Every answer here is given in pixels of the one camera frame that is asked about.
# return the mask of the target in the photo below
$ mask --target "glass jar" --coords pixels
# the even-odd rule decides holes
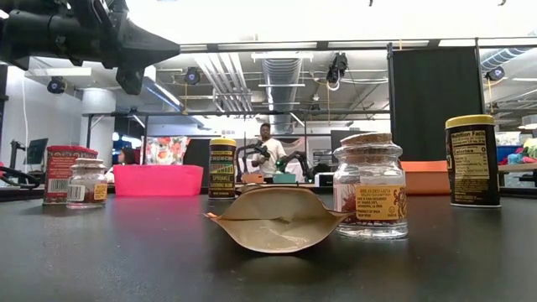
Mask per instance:
[[[67,207],[86,209],[104,206],[107,200],[108,182],[106,167],[100,159],[76,159],[70,167]]]
[[[408,234],[402,153],[390,133],[358,134],[341,141],[334,151],[340,161],[334,174],[334,210],[356,215],[340,224],[340,234],[364,239]]]

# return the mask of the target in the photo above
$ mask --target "pink plastic bin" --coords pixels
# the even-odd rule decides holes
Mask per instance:
[[[203,168],[195,165],[117,165],[117,196],[199,195]]]

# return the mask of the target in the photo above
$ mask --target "white t-shirt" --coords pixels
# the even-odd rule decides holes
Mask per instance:
[[[284,157],[284,146],[278,139],[270,138],[263,146],[267,146],[267,151],[270,154],[270,159],[259,165],[259,172],[265,178],[270,178],[276,173],[276,161]],[[252,160],[260,160],[263,157],[261,154],[254,154]]]

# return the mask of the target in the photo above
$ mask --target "red spice container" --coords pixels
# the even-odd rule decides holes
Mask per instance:
[[[47,148],[47,177],[44,183],[43,205],[64,205],[72,176],[70,167],[76,159],[96,159],[98,152],[80,146],[50,146]]]

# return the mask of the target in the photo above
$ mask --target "person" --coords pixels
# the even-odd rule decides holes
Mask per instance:
[[[276,161],[286,155],[284,146],[282,146],[279,140],[270,137],[270,124],[267,122],[261,125],[259,134],[261,135],[263,146],[267,147],[270,157],[265,158],[261,154],[254,154],[252,166],[254,168],[259,167],[259,172],[261,172],[265,183],[273,184],[273,176],[276,173]]]
[[[121,149],[121,152],[117,156],[119,164],[136,164],[136,154],[133,148],[125,147]],[[111,167],[105,174],[109,183],[114,182],[114,167]]]

